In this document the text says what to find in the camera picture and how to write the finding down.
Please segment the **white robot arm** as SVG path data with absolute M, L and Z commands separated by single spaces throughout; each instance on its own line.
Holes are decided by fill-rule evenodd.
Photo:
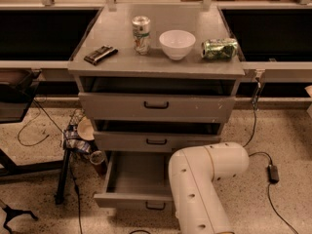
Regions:
M 223 142 L 178 150 L 169 161 L 169 181 L 181 234 L 234 234 L 213 181 L 249 166 L 246 149 Z

